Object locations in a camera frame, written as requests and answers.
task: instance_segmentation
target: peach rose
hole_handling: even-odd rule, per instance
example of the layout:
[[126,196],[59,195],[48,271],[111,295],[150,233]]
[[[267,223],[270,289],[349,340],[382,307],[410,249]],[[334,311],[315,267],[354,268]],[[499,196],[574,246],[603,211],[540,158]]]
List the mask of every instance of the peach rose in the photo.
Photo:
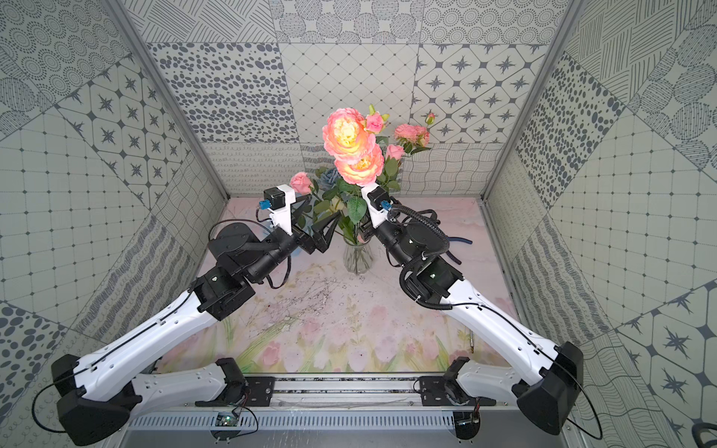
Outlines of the peach rose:
[[311,193],[311,179],[309,179],[308,174],[303,171],[294,174],[294,177],[292,177],[289,182],[289,186],[299,194]]
[[404,151],[403,146],[398,145],[388,145],[386,147],[386,157],[392,157],[396,160],[401,160],[401,157],[406,153]]
[[336,158],[336,169],[349,184],[366,186],[376,181],[376,177],[384,170],[384,155],[381,147],[374,143],[374,149],[367,153],[358,163],[350,165]]
[[376,112],[366,117],[366,130],[368,132],[377,134],[384,129],[384,118],[381,114]]
[[356,109],[338,109],[323,127],[323,147],[337,161],[357,163],[376,145],[376,135],[364,129]]
[[396,132],[394,132],[394,138],[405,138],[411,143],[416,143],[416,126],[411,125],[400,125],[398,128],[396,128]]

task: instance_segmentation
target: metal base plate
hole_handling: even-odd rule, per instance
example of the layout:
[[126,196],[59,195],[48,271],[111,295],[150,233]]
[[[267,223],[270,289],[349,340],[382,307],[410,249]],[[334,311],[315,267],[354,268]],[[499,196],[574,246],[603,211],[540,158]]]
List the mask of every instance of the metal base plate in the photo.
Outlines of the metal base plate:
[[245,406],[269,406],[271,397],[274,395],[275,381],[276,379],[273,376],[248,376],[247,382],[249,383],[249,398],[247,399]]
[[[471,398],[467,403],[454,403],[446,393],[445,380],[442,376],[421,376],[418,378],[421,393],[421,404],[423,406],[475,406],[475,399]],[[480,397],[478,403],[481,406],[495,406],[495,400]]]

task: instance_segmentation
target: polka dot pattern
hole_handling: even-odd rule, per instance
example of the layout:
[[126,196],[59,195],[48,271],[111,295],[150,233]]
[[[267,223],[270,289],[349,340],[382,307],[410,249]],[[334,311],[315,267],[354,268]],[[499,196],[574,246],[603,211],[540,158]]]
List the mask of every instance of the polka dot pattern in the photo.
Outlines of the polka dot pattern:
[[560,197],[624,108],[563,53],[517,146],[546,208]]
[[294,112],[275,44],[152,44],[203,142],[294,143]]

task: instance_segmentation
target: pink floral tabletop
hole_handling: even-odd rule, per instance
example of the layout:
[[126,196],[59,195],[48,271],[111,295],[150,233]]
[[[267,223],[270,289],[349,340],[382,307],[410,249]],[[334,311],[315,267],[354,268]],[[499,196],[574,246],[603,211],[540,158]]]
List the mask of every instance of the pink floral tabletop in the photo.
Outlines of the pink floral tabletop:
[[[259,199],[234,198],[222,219],[254,218]],[[478,204],[472,198],[404,198],[416,210],[434,209],[451,237],[458,269],[498,307],[516,316],[490,245]],[[257,236],[262,235],[256,227]],[[325,253],[292,255],[291,276],[279,290],[253,285],[256,295],[213,327],[176,346],[158,363],[161,373],[198,368],[233,357],[249,373],[443,371],[458,356],[486,364],[507,363],[480,339],[470,352],[470,333],[441,312],[414,304],[400,289],[399,268],[391,267],[375,239],[376,261],[354,276],[343,266],[346,243],[334,239]],[[199,274],[214,265],[207,253]],[[285,263],[275,270],[283,278]]]

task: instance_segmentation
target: metal frame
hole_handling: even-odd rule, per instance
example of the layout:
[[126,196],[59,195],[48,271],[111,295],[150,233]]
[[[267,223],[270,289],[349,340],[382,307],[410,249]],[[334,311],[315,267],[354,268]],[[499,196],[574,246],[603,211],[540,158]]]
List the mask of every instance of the metal frame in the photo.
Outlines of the metal frame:
[[567,45],[568,39],[573,34],[573,28],[578,22],[578,19],[582,15],[583,9],[587,5],[589,0],[571,0],[568,7],[565,10],[563,19],[558,26],[558,29],[553,35],[553,40],[549,45],[548,53],[545,55],[543,65],[541,66],[540,72],[536,76],[535,82],[533,82],[533,88],[528,93],[528,99],[518,114],[516,125],[513,126],[511,134],[508,136],[508,140],[505,142],[505,149],[498,159],[498,165],[490,175],[488,184],[483,190],[481,197],[484,199],[490,197],[490,192],[493,190],[495,182],[498,180],[500,171],[503,169],[505,159],[508,157],[508,153],[512,151],[517,143],[520,136],[523,134],[525,127],[528,125],[531,115],[533,115],[533,109],[540,100],[540,95],[545,89],[550,78],[551,73],[555,70],[555,66],[558,64],[561,55],[563,54],[563,48]]
[[165,81],[164,76],[162,76],[159,71],[159,68],[157,68],[156,63],[154,62],[154,58],[152,58],[152,56],[149,54],[147,44],[144,42],[144,39],[142,39],[142,36],[140,36],[139,32],[132,23],[132,19],[127,12],[127,9],[125,8],[124,4],[122,3],[122,0],[100,1],[105,7],[107,14],[110,16],[113,22],[115,22],[115,25],[119,28],[120,33],[122,33],[122,35],[125,37],[125,43],[130,47],[133,56],[139,59],[139,64],[142,67],[145,76],[149,78],[157,87],[157,93],[159,94],[159,97],[164,104],[164,107],[168,109],[169,114],[172,115],[172,117],[175,119],[182,136],[189,144],[189,147],[194,153],[194,156],[197,158],[197,160],[199,160],[199,163],[201,164],[202,168],[204,168],[204,170],[209,173],[209,177],[212,180],[212,183],[222,194],[224,202],[226,203],[229,199],[229,192],[227,188],[224,186],[224,183],[219,178],[219,174],[217,174],[217,171],[214,169],[214,165],[212,165],[212,162],[209,160],[209,157],[207,157],[206,153],[204,152],[204,147],[201,145],[201,142],[197,138],[194,131],[191,129],[191,125],[189,124],[186,115],[184,115],[184,112],[182,112],[181,108],[179,107],[179,104],[177,104],[176,98],[174,97],[174,94],[172,93],[169,84],[167,84],[167,81]]

